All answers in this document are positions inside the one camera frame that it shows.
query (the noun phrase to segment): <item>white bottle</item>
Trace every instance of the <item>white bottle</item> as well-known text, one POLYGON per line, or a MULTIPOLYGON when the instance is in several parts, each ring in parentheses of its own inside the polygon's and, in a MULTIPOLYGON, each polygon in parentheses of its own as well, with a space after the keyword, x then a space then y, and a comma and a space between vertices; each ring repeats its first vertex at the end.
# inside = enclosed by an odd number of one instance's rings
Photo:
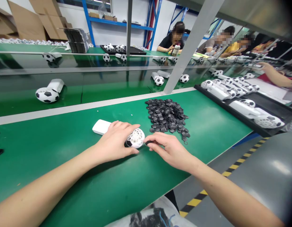
POLYGON ((172 56, 177 56, 178 51, 180 50, 180 46, 179 45, 175 45, 173 51, 172 51, 172 56))

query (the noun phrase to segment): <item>black hair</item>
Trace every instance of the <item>black hair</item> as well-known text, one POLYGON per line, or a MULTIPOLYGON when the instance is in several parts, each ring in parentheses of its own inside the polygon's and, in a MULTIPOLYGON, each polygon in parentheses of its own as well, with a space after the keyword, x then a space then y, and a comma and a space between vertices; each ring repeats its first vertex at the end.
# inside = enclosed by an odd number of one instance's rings
POLYGON ((176 22, 173 27, 173 32, 177 34, 184 34, 185 33, 185 24, 182 21, 176 22))
POLYGON ((254 42, 254 35, 253 34, 245 35, 243 39, 248 40, 250 43, 253 43, 254 42))
POLYGON ((274 42, 275 40, 276 40, 275 38, 271 38, 271 39, 269 39, 269 40, 263 42, 263 44, 266 44, 267 42, 270 42, 270 41, 274 42))
POLYGON ((235 32, 235 28, 234 26, 229 26, 227 27, 225 30, 223 30, 224 33, 228 33, 230 35, 234 35, 234 32, 235 32))

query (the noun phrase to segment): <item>gray floor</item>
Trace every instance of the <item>gray floor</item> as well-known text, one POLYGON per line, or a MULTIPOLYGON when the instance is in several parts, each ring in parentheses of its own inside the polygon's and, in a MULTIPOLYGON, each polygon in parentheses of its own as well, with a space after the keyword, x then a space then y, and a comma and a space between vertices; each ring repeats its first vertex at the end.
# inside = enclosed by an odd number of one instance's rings
MULTIPOLYGON (((231 148, 208 165, 223 173, 259 140, 261 137, 231 148)), ((292 203, 292 133, 271 137, 228 178, 286 222, 292 203)), ((201 191, 194 177, 177 186, 174 193, 179 209, 201 191)), ((186 219, 198 227, 233 226, 208 196, 186 219)))

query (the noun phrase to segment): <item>yellow and black floor stripe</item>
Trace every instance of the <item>yellow and black floor stripe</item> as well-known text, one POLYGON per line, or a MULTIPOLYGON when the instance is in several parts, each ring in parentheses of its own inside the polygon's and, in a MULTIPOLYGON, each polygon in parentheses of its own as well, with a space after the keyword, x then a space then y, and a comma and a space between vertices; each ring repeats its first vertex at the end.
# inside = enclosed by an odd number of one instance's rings
MULTIPOLYGON (((255 144, 247 153, 245 153, 240 159, 238 159, 233 165, 231 165, 226 171, 222 173, 223 176, 228 177, 232 172, 237 169, 248 157, 250 157, 262 144, 264 144, 270 137, 262 138, 257 144, 255 144)), ((181 210, 180 215, 184 218, 187 214, 200 202, 206 198, 208 193, 202 190, 196 197, 187 203, 181 210)))

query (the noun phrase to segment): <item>black shirt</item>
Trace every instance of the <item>black shirt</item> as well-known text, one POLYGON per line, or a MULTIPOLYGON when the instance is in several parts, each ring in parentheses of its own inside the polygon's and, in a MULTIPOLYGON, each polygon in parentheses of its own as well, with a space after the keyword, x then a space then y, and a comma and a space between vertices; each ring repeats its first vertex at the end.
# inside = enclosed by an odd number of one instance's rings
MULTIPOLYGON (((162 42, 159 44, 159 46, 163 47, 163 48, 166 48, 168 49, 169 47, 172 46, 172 42, 171 42, 171 34, 172 33, 169 33, 163 40, 162 42)), ((180 45, 180 49, 183 49, 184 48, 184 42, 183 40, 181 40, 179 42, 179 44, 177 45, 180 45)))

